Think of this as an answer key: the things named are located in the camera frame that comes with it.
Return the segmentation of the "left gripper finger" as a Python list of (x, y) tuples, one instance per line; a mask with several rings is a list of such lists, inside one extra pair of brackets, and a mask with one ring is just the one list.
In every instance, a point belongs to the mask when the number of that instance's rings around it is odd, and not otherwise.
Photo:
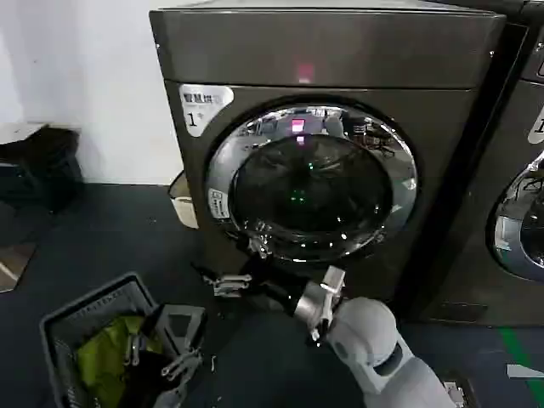
[(191, 376), (202, 363), (201, 351), (190, 348), (174, 359), (169, 365), (161, 369), (161, 376), (167, 380), (174, 380), (183, 375)]
[(127, 339), (127, 349), (126, 349), (126, 365), (127, 366), (138, 366), (139, 365), (139, 354), (141, 349), (142, 335), (140, 333), (130, 334)]

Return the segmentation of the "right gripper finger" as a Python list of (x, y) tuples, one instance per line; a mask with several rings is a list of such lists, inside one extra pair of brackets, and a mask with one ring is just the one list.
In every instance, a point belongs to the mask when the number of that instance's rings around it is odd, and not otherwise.
[(213, 270), (195, 263), (192, 263), (191, 267), (212, 288), (214, 297), (240, 297), (252, 282), (250, 275), (218, 275)]
[(266, 259), (272, 254), (269, 248), (271, 230), (272, 224), (260, 218), (241, 221), (238, 225), (237, 246), (248, 255)]

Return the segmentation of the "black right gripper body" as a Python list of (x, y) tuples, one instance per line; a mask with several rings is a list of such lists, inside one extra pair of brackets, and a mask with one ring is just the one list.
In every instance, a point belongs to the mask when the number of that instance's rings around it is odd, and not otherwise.
[(274, 266), (269, 260), (251, 257), (242, 267), (251, 280), (244, 295), (265, 295), (276, 301), (288, 315), (294, 315), (309, 278)]

